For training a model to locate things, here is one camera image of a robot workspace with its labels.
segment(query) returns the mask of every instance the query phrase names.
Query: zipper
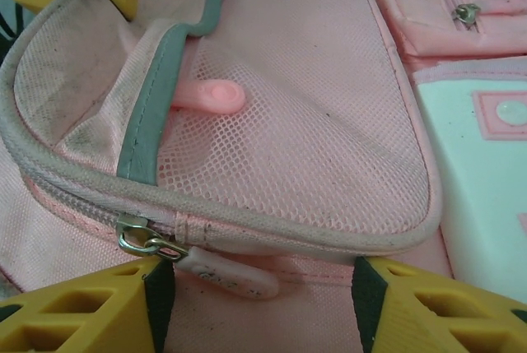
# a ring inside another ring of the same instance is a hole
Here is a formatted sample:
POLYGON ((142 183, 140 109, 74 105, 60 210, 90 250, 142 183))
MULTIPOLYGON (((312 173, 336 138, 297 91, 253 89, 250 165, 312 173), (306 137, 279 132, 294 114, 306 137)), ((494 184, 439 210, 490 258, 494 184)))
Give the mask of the zipper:
POLYGON ((175 237, 163 236, 152 227, 153 221, 124 212, 112 211, 55 187, 41 177, 31 177, 33 182, 51 198, 61 204, 115 228, 118 246, 125 253, 136 257, 157 256, 174 263, 175 268, 191 273, 233 294, 256 300, 275 297, 279 282, 270 272, 235 262, 198 247, 184 247, 175 237))
POLYGON ((463 0, 445 0, 452 20, 457 30, 478 32, 476 17, 479 7, 473 3, 463 3, 463 0))

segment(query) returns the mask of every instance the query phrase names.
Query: pink backpack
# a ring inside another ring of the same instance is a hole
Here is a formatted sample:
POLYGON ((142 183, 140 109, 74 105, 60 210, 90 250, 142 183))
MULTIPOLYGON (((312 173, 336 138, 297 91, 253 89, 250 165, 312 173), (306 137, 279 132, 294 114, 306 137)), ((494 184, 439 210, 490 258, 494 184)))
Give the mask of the pink backpack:
MULTIPOLYGON (((109 0, 56 0, 0 78, 4 143, 60 217, 0 225, 2 269, 23 289, 125 261, 118 247, 160 255, 181 270, 190 306, 175 313, 220 332, 225 313, 254 305, 247 297, 325 304, 315 285, 326 281, 349 294, 338 264, 402 253, 437 230, 436 164, 375 0, 140 0, 133 22, 109 0), (212 107, 233 94, 240 110, 212 107), (20 236, 39 249, 29 266, 20 236), (190 314, 218 296, 205 319, 190 314)), ((329 307, 351 308, 343 291, 329 307)), ((205 351, 175 334, 169 346, 205 351)), ((243 346, 266 339, 241 334, 243 346)))
POLYGON ((382 0, 410 57, 459 59, 527 53, 527 0, 382 0))

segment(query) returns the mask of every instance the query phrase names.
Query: pink mesh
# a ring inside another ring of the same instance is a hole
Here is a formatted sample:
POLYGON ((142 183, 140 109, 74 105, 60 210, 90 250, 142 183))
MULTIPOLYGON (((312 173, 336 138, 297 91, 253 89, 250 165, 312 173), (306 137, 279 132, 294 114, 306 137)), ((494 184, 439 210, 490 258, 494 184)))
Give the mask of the pink mesh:
POLYGON ((396 234, 427 215, 427 170, 368 0, 225 0, 191 79, 244 110, 173 110, 158 184, 296 223, 396 234))

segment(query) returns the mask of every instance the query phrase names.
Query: metal zipper slider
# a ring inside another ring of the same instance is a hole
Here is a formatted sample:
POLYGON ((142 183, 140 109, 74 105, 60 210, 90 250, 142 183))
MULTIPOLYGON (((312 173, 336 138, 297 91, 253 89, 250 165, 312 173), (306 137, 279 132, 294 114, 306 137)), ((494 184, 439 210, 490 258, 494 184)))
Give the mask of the metal zipper slider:
POLYGON ((452 20, 458 20, 469 30, 475 23, 481 9, 474 3, 458 5, 452 12, 452 20))
POLYGON ((134 256, 158 256, 175 264, 176 269, 191 273, 236 295, 257 300, 278 294, 278 279, 270 272, 231 261, 201 248, 183 248, 147 227, 142 217, 121 215, 116 232, 119 247, 134 256))

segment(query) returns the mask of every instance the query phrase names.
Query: pink pencil case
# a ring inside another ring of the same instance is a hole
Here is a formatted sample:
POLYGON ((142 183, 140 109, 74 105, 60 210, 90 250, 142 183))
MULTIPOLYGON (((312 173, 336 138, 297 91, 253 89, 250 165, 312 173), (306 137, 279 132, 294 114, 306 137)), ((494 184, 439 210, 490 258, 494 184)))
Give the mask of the pink pencil case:
POLYGON ((405 54, 420 58, 527 53, 527 0, 383 0, 405 54))
POLYGON ((204 249, 351 263, 439 223, 434 157, 375 0, 140 0, 133 22, 109 0, 57 0, 1 79, 0 131, 40 203, 237 294, 276 285, 204 249))

